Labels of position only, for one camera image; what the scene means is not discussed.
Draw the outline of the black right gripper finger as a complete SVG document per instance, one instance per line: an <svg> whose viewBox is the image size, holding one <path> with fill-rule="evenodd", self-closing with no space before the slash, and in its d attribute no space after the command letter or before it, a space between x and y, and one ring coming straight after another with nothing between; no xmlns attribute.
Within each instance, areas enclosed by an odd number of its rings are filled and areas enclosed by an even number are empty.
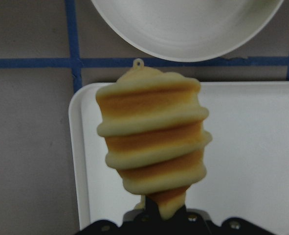
<svg viewBox="0 0 289 235"><path fill-rule="evenodd" d="M97 220L78 232L79 235L127 235L137 232L147 233L154 223L161 221L157 203L145 196L144 206L128 211L123 215L122 224L118 226L110 220Z"/></svg>
<svg viewBox="0 0 289 235"><path fill-rule="evenodd" d="M216 225L200 211L178 209L165 221L164 235L263 235L264 229L238 217L230 217Z"/></svg>

